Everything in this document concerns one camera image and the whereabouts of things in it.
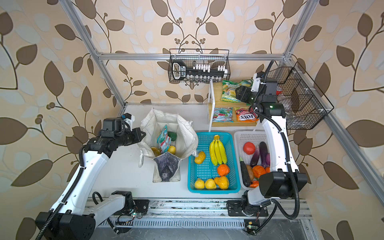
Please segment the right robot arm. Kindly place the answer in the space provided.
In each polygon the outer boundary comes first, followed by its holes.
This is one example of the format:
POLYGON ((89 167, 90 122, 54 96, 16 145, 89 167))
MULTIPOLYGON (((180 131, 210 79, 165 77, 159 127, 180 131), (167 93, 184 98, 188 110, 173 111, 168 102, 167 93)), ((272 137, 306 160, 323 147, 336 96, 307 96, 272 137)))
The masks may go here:
POLYGON ((257 117, 267 136, 270 151, 270 172, 261 175, 259 186, 246 191, 242 197, 244 209, 262 208, 274 204, 290 220, 300 212, 300 190, 307 184, 306 174, 295 163, 287 133, 287 115, 277 100, 278 81, 266 74, 253 76, 250 88, 241 87, 236 93, 250 104, 249 111, 257 117))

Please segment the yellow pear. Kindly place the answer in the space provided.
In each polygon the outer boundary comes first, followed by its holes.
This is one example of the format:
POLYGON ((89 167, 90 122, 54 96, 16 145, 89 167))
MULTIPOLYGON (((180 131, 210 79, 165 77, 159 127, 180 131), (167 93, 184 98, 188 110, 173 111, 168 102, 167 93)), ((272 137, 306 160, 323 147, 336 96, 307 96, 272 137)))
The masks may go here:
POLYGON ((216 177, 214 181, 221 190, 227 190, 229 188, 230 183, 226 176, 216 177))

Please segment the teal candy bag top shelf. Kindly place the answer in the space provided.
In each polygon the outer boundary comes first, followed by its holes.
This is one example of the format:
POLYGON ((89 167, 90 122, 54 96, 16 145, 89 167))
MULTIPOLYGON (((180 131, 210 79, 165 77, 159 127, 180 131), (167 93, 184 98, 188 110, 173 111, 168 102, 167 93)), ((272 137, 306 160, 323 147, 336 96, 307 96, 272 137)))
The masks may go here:
POLYGON ((157 143, 161 153, 168 151, 169 146, 171 145, 171 138, 168 136, 168 126, 165 125, 157 138, 157 143))

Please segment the white plastic basket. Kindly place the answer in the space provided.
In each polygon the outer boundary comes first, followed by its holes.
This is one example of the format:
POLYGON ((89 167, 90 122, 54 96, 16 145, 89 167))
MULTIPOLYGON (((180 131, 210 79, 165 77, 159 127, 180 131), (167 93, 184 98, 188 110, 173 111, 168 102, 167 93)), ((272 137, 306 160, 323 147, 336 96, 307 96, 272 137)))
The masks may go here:
POLYGON ((246 142, 251 142, 256 146, 256 149, 259 147, 260 142, 265 142, 268 147, 268 152, 270 155, 270 166, 265 168, 267 173, 270 172, 270 170, 277 170, 277 169, 283 169, 284 172, 287 172, 286 169, 286 160, 285 160, 285 147, 284 144, 281 143, 280 147, 275 147, 272 144, 272 141, 268 139, 268 136, 266 132, 264 131, 238 131, 234 134, 234 144, 235 144, 235 151, 236 151, 236 160, 237 160, 237 166, 239 168, 239 176, 240 176, 240 184, 243 189, 251 191, 256 188, 256 185, 254 184, 255 181, 258 181, 258 178, 254 177, 252 168, 250 166, 250 161, 253 155, 247 155, 243 151, 243 145, 246 142), (247 188, 243 184, 242 179, 242 172, 241 172, 241 166, 240 166, 240 157, 244 160, 245 164, 248 168, 248 173, 250 176, 250 179, 252 181, 251 185, 247 188))

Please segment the red Fox's candy bag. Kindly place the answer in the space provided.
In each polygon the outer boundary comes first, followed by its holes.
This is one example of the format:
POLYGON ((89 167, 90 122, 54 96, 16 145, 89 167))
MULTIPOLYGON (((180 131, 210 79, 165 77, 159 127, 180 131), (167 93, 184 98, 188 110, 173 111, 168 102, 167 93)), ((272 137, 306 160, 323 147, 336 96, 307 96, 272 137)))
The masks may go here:
POLYGON ((246 108, 235 108, 235 114, 237 121, 241 123, 256 123, 259 120, 246 108))

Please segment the dark green cucumber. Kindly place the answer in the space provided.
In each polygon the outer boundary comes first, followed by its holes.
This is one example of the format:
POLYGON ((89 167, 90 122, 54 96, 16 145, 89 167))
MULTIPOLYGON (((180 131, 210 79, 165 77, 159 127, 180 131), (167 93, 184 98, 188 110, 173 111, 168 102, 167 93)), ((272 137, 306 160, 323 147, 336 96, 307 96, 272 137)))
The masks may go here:
POLYGON ((247 165, 245 164, 244 160, 241 157, 240 157, 240 166, 241 166, 243 184, 245 187, 248 188, 251 185, 252 181, 248 173, 247 165))

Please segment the yellow banana bunch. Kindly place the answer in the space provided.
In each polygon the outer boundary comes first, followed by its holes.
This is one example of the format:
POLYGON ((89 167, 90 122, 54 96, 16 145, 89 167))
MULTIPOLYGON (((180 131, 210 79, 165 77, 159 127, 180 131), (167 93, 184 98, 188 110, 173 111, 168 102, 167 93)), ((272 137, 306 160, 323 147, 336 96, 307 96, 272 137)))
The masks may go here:
POLYGON ((155 157, 158 157, 161 155, 161 150, 159 150, 158 148, 156 147, 151 147, 151 150, 153 151, 155 157))
POLYGON ((227 154, 224 147, 224 144, 220 140, 219 135, 215 135, 213 141, 209 146, 209 153, 211 162, 214 166, 218 166, 221 164, 227 164, 227 154))

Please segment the teal plastic basket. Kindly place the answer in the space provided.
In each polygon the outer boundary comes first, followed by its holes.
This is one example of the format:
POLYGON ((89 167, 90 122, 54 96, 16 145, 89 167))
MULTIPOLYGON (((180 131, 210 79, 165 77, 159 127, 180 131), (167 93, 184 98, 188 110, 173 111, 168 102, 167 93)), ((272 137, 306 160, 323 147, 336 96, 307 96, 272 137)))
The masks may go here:
POLYGON ((196 194, 235 194, 238 193, 241 189, 240 185, 240 177, 238 173, 238 166, 235 154, 235 147, 233 142, 233 137, 229 133, 224 132, 200 132, 197 133, 199 144, 197 147, 198 152, 204 152, 206 154, 206 158, 202 164, 195 163, 195 157, 189 157, 189 166, 188 166, 188 189, 191 193, 196 194), (217 187, 215 190, 199 190, 195 188, 195 182, 197 180, 209 180, 218 177, 219 174, 217 172, 217 166, 211 161, 209 146, 211 142, 214 140, 214 136, 218 135, 220 137, 220 141, 224 144, 226 155, 227 155, 227 166, 229 167, 229 174, 226 175, 229 180, 229 188, 226 190, 221 190, 217 187))

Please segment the teal candy bag shelf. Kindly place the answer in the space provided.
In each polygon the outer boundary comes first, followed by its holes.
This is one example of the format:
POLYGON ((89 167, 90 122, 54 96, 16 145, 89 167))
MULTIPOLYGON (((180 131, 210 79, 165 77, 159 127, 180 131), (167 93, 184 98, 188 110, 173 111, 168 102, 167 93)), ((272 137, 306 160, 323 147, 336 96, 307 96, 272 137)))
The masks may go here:
POLYGON ((161 153, 168 151, 169 146, 171 145, 171 138, 168 136, 168 126, 165 125, 157 138, 157 143, 161 153))
POLYGON ((213 114, 214 123, 232 123, 233 109, 232 108, 215 108, 213 114))

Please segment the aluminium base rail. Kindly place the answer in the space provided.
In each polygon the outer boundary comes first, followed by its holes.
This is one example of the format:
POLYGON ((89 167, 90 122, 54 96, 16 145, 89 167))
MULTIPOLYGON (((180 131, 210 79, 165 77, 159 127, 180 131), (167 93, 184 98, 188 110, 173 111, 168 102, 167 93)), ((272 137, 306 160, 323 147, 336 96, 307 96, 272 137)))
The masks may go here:
POLYGON ((312 214, 305 201, 299 216, 288 220, 274 205, 244 210, 240 199, 134 199, 132 209, 108 217, 117 228, 237 229, 254 228, 269 216, 280 225, 306 224, 312 214))

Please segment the white fabric grocery bag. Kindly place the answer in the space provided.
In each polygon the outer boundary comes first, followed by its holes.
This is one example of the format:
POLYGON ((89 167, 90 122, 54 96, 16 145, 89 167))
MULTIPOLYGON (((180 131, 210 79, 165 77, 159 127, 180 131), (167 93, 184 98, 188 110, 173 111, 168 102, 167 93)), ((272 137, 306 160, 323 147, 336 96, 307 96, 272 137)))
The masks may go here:
POLYGON ((180 165, 183 159, 198 155, 198 136, 193 122, 178 114, 151 109, 141 121, 140 129, 146 134, 138 143, 141 156, 154 161, 153 183, 180 181, 180 165))

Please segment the yellow green snack bag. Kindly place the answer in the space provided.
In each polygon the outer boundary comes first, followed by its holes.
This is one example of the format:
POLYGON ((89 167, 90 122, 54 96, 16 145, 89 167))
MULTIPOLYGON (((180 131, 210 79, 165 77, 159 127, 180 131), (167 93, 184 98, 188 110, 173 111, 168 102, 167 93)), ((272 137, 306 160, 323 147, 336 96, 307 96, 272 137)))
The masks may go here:
POLYGON ((230 103, 239 103, 240 100, 236 97, 236 89, 245 86, 245 87, 251 87, 253 84, 253 80, 242 80, 239 83, 223 80, 223 90, 222 90, 222 96, 221 101, 224 102, 230 102, 230 103))

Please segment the orange fruit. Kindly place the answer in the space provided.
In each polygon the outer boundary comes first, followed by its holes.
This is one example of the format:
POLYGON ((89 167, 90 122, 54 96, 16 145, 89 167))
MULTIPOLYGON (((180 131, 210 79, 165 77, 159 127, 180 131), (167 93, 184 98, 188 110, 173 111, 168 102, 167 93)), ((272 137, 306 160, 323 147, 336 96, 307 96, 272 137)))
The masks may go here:
POLYGON ((217 173, 220 177, 224 177, 230 173, 230 168, 226 164, 221 164, 217 168, 217 173))

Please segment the orange bell pepper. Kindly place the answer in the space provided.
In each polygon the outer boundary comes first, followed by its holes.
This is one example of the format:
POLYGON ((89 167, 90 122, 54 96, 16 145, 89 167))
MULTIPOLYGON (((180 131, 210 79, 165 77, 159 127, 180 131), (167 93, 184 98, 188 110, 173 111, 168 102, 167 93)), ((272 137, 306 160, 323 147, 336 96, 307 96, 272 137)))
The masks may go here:
POLYGON ((252 168, 252 171, 253 171, 254 177, 258 179, 260 178, 260 176, 267 173, 266 169, 259 165, 254 166, 252 168))

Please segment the green lime fruit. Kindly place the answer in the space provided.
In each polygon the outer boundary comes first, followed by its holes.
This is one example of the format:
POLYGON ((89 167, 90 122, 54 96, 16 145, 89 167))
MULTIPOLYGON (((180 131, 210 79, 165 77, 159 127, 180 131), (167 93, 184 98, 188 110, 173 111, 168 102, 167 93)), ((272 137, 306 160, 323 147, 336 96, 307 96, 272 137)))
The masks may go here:
POLYGON ((168 132, 168 136, 171 138, 172 142, 175 142, 177 140, 177 133, 175 132, 168 132))

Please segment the teal candy bag lower shelf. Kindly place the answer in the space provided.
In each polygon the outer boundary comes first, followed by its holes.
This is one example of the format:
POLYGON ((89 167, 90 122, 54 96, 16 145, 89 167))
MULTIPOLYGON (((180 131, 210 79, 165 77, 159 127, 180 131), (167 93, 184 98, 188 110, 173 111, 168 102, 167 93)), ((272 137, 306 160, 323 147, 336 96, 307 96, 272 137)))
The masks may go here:
POLYGON ((215 108, 213 114, 214 123, 232 123, 233 109, 232 108, 215 108))

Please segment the red tomato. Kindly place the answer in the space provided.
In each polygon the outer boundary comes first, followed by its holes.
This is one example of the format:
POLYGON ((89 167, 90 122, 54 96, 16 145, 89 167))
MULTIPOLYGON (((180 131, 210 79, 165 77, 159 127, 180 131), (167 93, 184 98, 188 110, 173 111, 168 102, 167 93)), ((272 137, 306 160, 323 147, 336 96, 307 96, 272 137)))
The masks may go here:
POLYGON ((256 146, 251 142, 246 142, 243 145, 243 151, 247 155, 253 155, 256 151, 256 146))

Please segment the purple eggplant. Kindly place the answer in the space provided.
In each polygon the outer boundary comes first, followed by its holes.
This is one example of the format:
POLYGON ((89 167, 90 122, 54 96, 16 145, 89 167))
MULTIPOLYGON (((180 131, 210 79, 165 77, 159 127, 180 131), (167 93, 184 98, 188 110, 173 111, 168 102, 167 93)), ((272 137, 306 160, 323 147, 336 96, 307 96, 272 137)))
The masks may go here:
POLYGON ((259 147, 255 150, 251 158, 250 166, 256 166, 259 160, 261 160, 261 166, 263 168, 267 168, 270 166, 270 155, 268 152, 267 144, 265 142, 260 142, 259 147))

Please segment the black tool set in basket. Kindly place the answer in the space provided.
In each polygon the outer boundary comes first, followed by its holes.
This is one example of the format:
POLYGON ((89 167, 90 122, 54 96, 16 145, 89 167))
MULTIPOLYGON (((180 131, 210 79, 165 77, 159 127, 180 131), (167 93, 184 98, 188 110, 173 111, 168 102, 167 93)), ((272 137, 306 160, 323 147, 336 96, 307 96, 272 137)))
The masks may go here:
POLYGON ((229 80, 231 76, 230 70, 224 65, 218 65, 214 67, 214 61, 212 64, 208 64, 203 61, 202 64, 198 64, 197 61, 182 61, 173 60, 169 62, 168 75, 170 82, 222 82, 223 80, 229 80))

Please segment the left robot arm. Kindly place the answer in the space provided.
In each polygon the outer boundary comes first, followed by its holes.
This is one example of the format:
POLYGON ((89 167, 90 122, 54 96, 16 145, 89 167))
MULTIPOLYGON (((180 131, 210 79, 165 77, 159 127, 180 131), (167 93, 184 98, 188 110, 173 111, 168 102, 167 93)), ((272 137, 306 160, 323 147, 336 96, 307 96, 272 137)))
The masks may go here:
POLYGON ((146 136, 140 128, 132 127, 134 120, 131 114, 105 119, 98 135, 80 148, 79 166, 70 183, 51 209, 39 213, 35 220, 40 230, 38 240, 88 240, 96 227, 114 213, 136 212, 132 193, 128 191, 115 191, 86 210, 95 181, 112 153, 121 146, 138 144, 146 136))

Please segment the yellow mango fruit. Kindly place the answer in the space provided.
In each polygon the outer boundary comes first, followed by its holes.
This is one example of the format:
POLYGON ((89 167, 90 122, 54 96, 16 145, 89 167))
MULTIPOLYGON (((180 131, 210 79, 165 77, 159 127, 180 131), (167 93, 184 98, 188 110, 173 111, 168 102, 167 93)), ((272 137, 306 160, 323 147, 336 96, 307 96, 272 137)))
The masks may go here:
POLYGON ((198 156, 195 157, 195 163, 196 163, 197 165, 201 165, 201 164, 204 162, 205 159, 206 159, 206 154, 205 154, 205 152, 204 152, 204 151, 200 151, 200 152, 198 153, 198 156))

